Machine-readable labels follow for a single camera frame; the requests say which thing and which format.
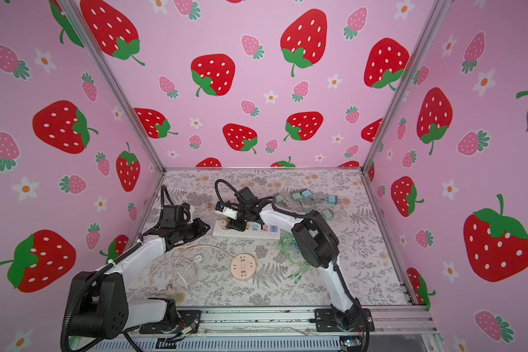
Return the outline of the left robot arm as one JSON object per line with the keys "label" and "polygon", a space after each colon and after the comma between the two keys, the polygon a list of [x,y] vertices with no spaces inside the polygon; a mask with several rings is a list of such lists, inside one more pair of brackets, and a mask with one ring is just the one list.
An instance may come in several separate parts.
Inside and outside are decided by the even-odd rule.
{"label": "left robot arm", "polygon": [[142,326],[172,332],[183,326],[173,299],[146,299],[130,303],[126,286],[155,259],[168,251],[200,239],[210,225],[192,218],[188,203],[175,204],[167,190],[160,190],[161,210],[154,227],[141,235],[129,250],[108,260],[96,271],[73,277],[62,321],[60,348],[70,351],[71,337],[89,337],[88,351],[103,340],[128,337]]}

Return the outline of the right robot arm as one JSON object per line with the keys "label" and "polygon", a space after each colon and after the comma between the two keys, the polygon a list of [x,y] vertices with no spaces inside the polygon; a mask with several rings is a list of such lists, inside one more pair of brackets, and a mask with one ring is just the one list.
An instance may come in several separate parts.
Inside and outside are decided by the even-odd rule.
{"label": "right robot arm", "polygon": [[368,314],[351,294],[338,265],[339,239],[318,211],[289,211],[277,205],[275,196],[258,198],[249,188],[237,190],[223,179],[215,181],[214,189],[218,199],[215,212],[229,219],[230,229],[242,231],[247,223],[255,222],[293,236],[304,261],[316,268],[324,281],[340,330],[359,329],[364,335],[371,332]]}

